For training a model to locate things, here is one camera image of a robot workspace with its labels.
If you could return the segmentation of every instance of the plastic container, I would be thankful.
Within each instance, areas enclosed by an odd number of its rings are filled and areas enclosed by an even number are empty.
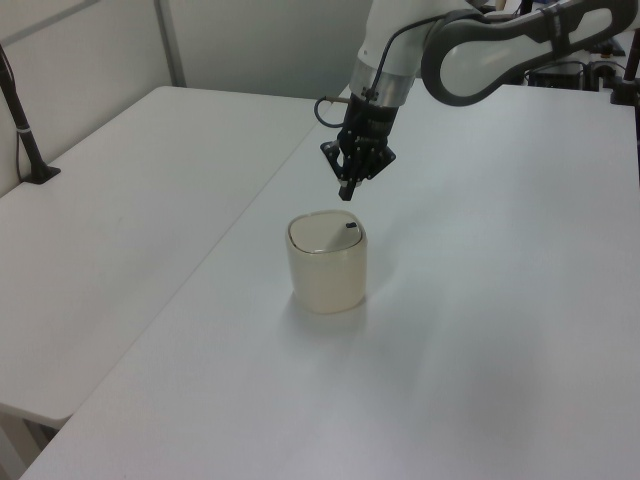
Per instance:
[[[360,221],[341,210],[295,218],[287,228],[293,291],[315,313],[355,307],[364,297],[367,236]]]

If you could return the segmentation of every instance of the cable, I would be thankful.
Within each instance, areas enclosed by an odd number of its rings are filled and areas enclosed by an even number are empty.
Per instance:
[[[13,85],[13,88],[16,88],[16,77],[13,75],[13,69],[11,68],[11,64],[9,63],[7,54],[4,53],[2,45],[0,45],[0,57],[2,57],[2,62],[7,66],[7,70],[9,70],[9,76],[11,76],[11,84]]]
[[[366,104],[367,105],[371,101],[371,98],[373,97],[374,92],[376,91],[376,87],[378,86],[378,82],[380,81],[380,76],[382,75],[382,68],[384,67],[385,61],[387,60],[387,55],[389,54],[389,49],[391,48],[391,44],[393,43],[393,41],[396,38],[398,38],[400,35],[402,35],[403,33],[407,32],[409,30],[413,30],[414,28],[418,28],[418,27],[422,27],[424,25],[428,25],[429,23],[432,23],[432,22],[437,22],[438,20],[442,20],[446,16],[447,15],[436,15],[435,17],[427,18],[426,20],[420,20],[419,22],[412,23],[410,25],[407,25],[406,27],[401,28],[396,33],[391,35],[391,38],[387,42],[387,45],[384,47],[384,50],[382,52],[382,58],[380,58],[380,65],[378,66],[378,71],[376,72],[376,76],[375,76],[375,78],[373,80],[373,84],[371,85],[371,88],[366,93]]]
[[[18,174],[18,181],[22,183],[22,175],[20,174],[20,134],[18,132],[16,132],[16,173]]]
[[[378,82],[380,81],[380,77],[382,76],[382,69],[383,69],[384,64],[385,64],[385,62],[387,60],[387,55],[389,54],[389,50],[391,48],[391,44],[393,43],[393,41],[396,38],[398,38],[400,35],[402,35],[403,33],[407,32],[409,30],[413,30],[414,28],[422,27],[423,25],[428,25],[429,23],[432,23],[432,22],[437,22],[438,20],[442,20],[445,17],[446,17],[446,15],[436,15],[434,17],[427,18],[426,20],[420,20],[419,22],[415,22],[415,23],[412,23],[410,25],[407,25],[406,27],[402,27],[400,30],[398,30],[393,35],[391,35],[391,38],[389,38],[389,41],[387,42],[387,44],[384,47],[384,50],[382,52],[382,57],[380,58],[380,64],[378,65],[378,70],[376,70],[376,76],[373,79],[373,84],[371,85],[371,88],[369,88],[365,93],[365,106],[369,105],[369,103],[371,103],[371,98],[373,97],[374,92],[376,91],[376,87],[378,86]],[[328,122],[326,122],[326,121],[324,121],[322,119],[322,117],[320,116],[320,113],[318,112],[318,107],[325,100],[332,101],[332,100],[329,100],[329,97],[326,97],[326,96],[325,97],[321,97],[316,101],[316,104],[313,107],[313,113],[315,114],[315,116],[318,119],[318,121],[322,125],[324,125],[325,127],[329,127],[329,128],[344,128],[346,126],[345,122],[342,122],[342,123],[328,123]],[[359,119],[359,115],[356,115],[352,119],[351,123],[352,124],[355,123],[355,121],[357,119]]]
[[[324,125],[325,127],[328,128],[342,128],[344,126],[344,122],[343,123],[329,123],[326,122],[325,120],[323,120],[323,118],[320,116],[320,112],[318,111],[318,107],[320,107],[320,104],[322,102],[335,102],[335,103],[349,103],[349,99],[347,98],[340,98],[340,97],[321,97],[316,101],[316,104],[313,106],[313,114],[316,116],[316,119],[318,120],[318,122],[320,122],[322,125]]]

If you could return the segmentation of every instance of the cup lid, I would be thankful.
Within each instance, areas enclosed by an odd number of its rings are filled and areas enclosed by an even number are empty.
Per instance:
[[[289,225],[293,245],[306,253],[331,253],[357,245],[362,240],[358,219],[340,210],[310,213]]]

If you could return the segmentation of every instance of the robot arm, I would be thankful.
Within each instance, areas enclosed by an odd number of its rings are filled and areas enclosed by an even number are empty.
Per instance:
[[[340,197],[350,200],[357,185],[395,159],[387,137],[418,68],[434,98],[471,105],[519,73],[640,27],[638,3],[561,0],[491,24],[466,0],[374,0],[342,129],[321,146]]]

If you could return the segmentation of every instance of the white table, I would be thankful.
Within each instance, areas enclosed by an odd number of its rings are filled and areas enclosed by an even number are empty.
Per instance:
[[[398,159],[350,204],[333,135],[306,137],[24,480],[637,479],[633,110],[519,87],[456,109],[417,86]],[[367,230],[368,293],[316,316],[285,229],[336,207]]]
[[[60,427],[308,131],[313,102],[160,88],[0,199],[0,411]]]

